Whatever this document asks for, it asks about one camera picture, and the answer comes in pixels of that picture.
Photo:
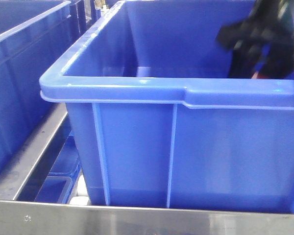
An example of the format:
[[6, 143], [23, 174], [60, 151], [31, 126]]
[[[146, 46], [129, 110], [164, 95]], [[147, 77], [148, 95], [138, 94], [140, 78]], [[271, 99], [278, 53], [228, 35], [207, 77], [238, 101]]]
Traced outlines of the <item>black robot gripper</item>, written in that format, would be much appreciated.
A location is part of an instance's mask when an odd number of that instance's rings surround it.
[[232, 52], [229, 78], [284, 79], [294, 71], [294, 0], [257, 0], [249, 15], [221, 26], [216, 41]]

